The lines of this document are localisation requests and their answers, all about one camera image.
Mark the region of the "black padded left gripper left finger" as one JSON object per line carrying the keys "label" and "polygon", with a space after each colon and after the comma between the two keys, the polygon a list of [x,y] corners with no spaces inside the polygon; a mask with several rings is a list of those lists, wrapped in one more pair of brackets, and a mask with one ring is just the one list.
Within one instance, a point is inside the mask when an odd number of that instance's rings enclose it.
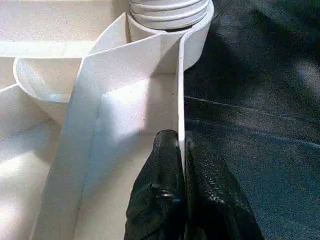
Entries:
{"label": "black padded left gripper left finger", "polygon": [[179,240],[185,225],[186,195],[178,134],[161,130],[133,184],[124,239]]}

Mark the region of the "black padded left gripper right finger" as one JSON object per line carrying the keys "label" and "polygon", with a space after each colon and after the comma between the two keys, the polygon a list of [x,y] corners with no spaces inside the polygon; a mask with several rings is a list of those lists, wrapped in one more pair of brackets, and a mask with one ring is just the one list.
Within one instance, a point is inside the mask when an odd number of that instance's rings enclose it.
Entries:
{"label": "black padded left gripper right finger", "polygon": [[200,136],[185,139],[187,240],[263,240],[250,203],[220,152]]}

